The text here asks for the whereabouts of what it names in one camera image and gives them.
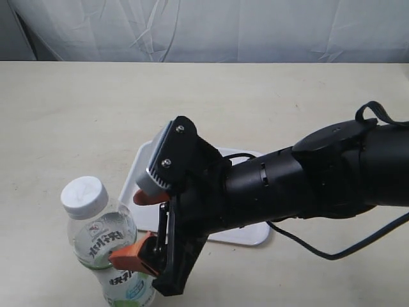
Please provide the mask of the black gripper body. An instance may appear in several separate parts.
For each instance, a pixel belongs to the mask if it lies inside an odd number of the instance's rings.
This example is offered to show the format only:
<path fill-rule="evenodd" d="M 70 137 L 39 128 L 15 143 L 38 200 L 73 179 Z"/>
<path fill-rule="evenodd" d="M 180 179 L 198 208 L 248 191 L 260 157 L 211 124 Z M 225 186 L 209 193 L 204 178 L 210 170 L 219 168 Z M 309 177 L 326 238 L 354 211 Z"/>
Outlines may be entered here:
<path fill-rule="evenodd" d="M 172 160 L 172 166 L 160 174 L 174 182 L 165 191 L 170 197 L 166 264 L 153 282 L 162 295 L 183 293 L 210 232 L 223 225 L 224 173 L 232 166 L 198 135 L 189 118 L 175 120 L 160 154 Z"/>

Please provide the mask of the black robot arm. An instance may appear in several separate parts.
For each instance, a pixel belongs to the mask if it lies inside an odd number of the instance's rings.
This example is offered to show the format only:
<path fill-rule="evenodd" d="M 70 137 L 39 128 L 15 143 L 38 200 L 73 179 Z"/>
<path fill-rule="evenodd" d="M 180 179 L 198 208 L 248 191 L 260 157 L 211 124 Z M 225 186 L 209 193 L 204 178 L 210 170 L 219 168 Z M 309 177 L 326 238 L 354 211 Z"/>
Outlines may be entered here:
<path fill-rule="evenodd" d="M 364 118 L 364 109 L 374 113 Z M 171 120 L 136 163 L 138 205 L 159 205 L 158 230 L 113 251 L 117 269 L 153 276 L 180 295 L 209 236 L 289 218 L 348 219 L 377 206 L 408 205 L 408 123 L 370 101 L 353 120 L 297 144 L 233 164 L 186 116 Z"/>

